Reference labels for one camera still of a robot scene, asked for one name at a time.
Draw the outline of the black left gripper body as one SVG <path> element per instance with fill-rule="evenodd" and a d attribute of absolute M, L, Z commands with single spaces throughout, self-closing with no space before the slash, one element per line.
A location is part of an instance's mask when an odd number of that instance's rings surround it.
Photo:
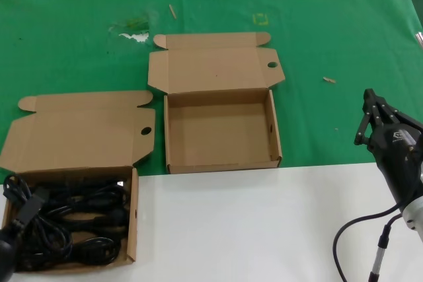
<path fill-rule="evenodd" d="M 9 224 L 1 229 L 1 280 L 8 281 L 16 266 L 20 227 Z"/>

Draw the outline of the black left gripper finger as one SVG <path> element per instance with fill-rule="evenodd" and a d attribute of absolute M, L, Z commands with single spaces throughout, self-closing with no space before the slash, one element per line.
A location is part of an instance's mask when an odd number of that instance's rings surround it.
<path fill-rule="evenodd" d="M 19 230 L 24 230 L 37 216 L 43 205 L 49 199 L 50 193 L 45 188 L 38 188 L 19 210 L 13 225 Z"/>

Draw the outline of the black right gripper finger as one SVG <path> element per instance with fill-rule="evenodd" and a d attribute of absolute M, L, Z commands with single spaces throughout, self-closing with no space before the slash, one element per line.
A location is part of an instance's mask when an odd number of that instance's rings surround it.
<path fill-rule="evenodd" d="M 369 145 L 369 138 L 365 136 L 365 131 L 370 125 L 372 130 L 380 126 L 379 108 L 377 106 L 377 95 L 372 88 L 364 91 L 364 104 L 362 107 L 364 116 L 359 124 L 354 144 Z"/>
<path fill-rule="evenodd" d="M 376 96 L 376 105 L 383 123 L 403 123 L 414 129 L 422 130 L 422 123 L 390 106 L 383 97 Z"/>

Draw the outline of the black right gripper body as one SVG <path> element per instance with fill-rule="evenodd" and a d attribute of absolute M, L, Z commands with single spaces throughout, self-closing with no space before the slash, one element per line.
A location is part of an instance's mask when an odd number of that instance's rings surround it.
<path fill-rule="evenodd" d="M 367 146 L 400 208 L 422 195 L 422 186 L 416 185 L 421 162 L 410 150 L 419 137 L 417 129 L 404 123 L 386 124 L 373 130 Z"/>

